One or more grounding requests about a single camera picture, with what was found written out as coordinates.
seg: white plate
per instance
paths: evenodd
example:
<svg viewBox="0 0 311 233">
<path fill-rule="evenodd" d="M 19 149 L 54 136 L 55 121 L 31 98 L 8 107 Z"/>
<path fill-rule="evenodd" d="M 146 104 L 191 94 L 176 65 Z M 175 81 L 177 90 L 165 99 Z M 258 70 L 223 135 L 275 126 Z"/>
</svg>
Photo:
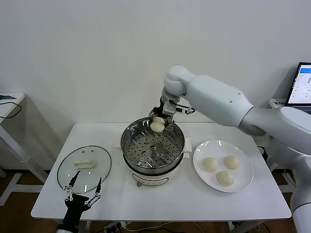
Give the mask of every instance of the white plate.
<svg viewBox="0 0 311 233">
<path fill-rule="evenodd" d="M 236 170 L 230 170 L 224 165 L 224 158 L 230 155 L 237 156 L 241 161 L 241 166 Z M 209 172 L 204 169 L 202 162 L 208 157 L 218 162 L 218 170 Z M 227 193 L 235 193 L 247 188 L 254 176 L 253 166 L 247 155 L 238 147 L 222 140 L 210 140 L 200 144 L 194 151 L 193 164 L 205 183 Z M 222 186 L 217 181 L 216 174 L 221 171 L 229 171 L 234 176 L 234 183 L 231 186 Z"/>
</svg>

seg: glass lid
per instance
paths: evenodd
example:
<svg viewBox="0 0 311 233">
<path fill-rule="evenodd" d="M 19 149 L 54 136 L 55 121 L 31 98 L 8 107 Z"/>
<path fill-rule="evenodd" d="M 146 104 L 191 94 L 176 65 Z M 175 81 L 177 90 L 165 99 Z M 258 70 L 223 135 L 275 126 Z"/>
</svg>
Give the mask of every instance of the glass lid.
<svg viewBox="0 0 311 233">
<path fill-rule="evenodd" d="M 85 193 L 97 187 L 100 177 L 103 183 L 110 169 L 111 157 L 105 149 L 98 146 L 81 147 L 62 161 L 58 168 L 57 181 L 64 189 L 72 177 L 81 171 L 72 192 Z"/>
</svg>

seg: power strip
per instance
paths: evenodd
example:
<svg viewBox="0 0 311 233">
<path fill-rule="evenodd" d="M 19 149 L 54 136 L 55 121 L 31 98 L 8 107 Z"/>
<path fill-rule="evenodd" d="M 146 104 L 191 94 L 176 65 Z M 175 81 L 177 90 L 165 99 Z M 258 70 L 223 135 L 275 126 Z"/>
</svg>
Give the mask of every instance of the power strip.
<svg viewBox="0 0 311 233">
<path fill-rule="evenodd" d="M 126 227 L 126 225 L 130 224 L 131 222 L 125 222 L 125 221 L 112 222 L 108 226 L 105 226 L 104 233 L 107 233 L 106 229 L 108 229 L 108 228 L 111 229 L 113 226 L 117 227 L 118 223 L 121 223 L 121 228 L 124 228 L 124 227 Z"/>
</svg>

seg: steamed bun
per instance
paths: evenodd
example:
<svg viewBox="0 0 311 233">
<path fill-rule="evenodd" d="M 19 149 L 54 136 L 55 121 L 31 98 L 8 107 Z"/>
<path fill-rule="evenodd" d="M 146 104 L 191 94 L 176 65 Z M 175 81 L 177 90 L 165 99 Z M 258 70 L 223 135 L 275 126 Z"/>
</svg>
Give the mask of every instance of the steamed bun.
<svg viewBox="0 0 311 233">
<path fill-rule="evenodd" d="M 236 170 L 240 167 L 241 161 L 239 160 L 238 157 L 231 155 L 231 156 L 225 157 L 224 164 L 227 168 L 231 170 Z"/>
<path fill-rule="evenodd" d="M 218 169 L 218 163 L 215 159 L 208 157 L 203 160 L 203 167 L 206 171 L 214 172 Z"/>
<path fill-rule="evenodd" d="M 163 130 L 165 129 L 164 119 L 156 116 L 150 124 L 150 128 L 155 133 L 163 132 Z"/>
<path fill-rule="evenodd" d="M 218 182 L 223 186 L 230 186 L 234 183 L 233 175 L 228 171 L 221 171 L 216 175 Z"/>
</svg>

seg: laptop screen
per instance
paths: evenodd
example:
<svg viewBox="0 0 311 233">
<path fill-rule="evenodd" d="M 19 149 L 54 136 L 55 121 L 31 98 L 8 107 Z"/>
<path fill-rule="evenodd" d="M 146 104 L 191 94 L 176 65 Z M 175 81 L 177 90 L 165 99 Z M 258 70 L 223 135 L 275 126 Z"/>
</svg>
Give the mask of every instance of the laptop screen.
<svg viewBox="0 0 311 233">
<path fill-rule="evenodd" d="M 299 63 L 287 104 L 311 104 L 311 63 Z"/>
</svg>

